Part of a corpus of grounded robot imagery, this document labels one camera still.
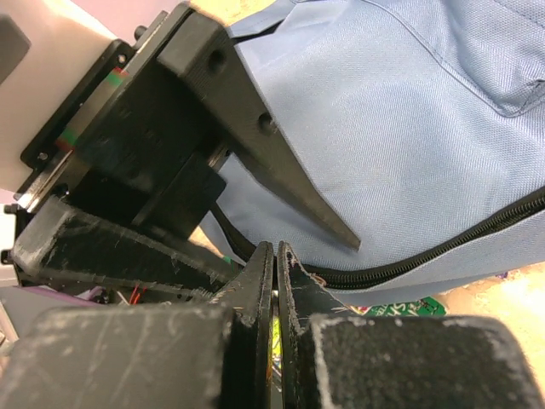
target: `zipper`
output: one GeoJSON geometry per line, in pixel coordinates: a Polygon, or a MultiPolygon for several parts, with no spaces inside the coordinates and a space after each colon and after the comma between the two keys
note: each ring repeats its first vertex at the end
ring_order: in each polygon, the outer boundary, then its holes
{"type": "MultiPolygon", "coordinates": [[[[325,286],[331,290],[363,290],[385,283],[390,279],[395,279],[470,241],[510,228],[541,210],[545,210],[545,187],[499,210],[455,238],[400,262],[359,271],[333,270],[306,264],[304,267],[309,273],[316,274],[324,279],[325,286]]],[[[242,259],[249,260],[255,246],[227,220],[217,205],[212,209],[212,213],[219,222],[233,251],[242,259]]]]}

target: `gray surface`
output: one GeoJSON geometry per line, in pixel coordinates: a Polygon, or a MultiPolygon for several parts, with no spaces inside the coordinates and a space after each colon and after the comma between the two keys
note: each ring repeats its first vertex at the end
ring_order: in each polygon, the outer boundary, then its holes
{"type": "Polygon", "coordinates": [[[31,43],[25,33],[5,14],[0,14],[0,85],[19,65],[31,43]]]}
{"type": "Polygon", "coordinates": [[[208,305],[56,311],[17,342],[0,407],[218,407],[231,323],[208,305]]]}
{"type": "Polygon", "coordinates": [[[300,353],[315,364],[299,382],[305,407],[545,407],[519,345],[496,320],[315,315],[304,341],[313,348],[300,353]]]}
{"type": "Polygon", "coordinates": [[[52,308],[73,307],[69,302],[33,294],[17,287],[0,288],[0,301],[19,337],[28,334],[41,313],[52,308]]]}

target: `blue fabric bag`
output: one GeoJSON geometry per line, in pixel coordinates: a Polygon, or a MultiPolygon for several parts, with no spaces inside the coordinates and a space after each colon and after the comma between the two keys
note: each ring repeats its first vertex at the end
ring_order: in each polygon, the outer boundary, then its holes
{"type": "Polygon", "coordinates": [[[278,0],[232,34],[362,245],[335,243],[230,158],[202,224],[221,251],[285,240],[358,305],[545,260],[542,0],[278,0]]]}

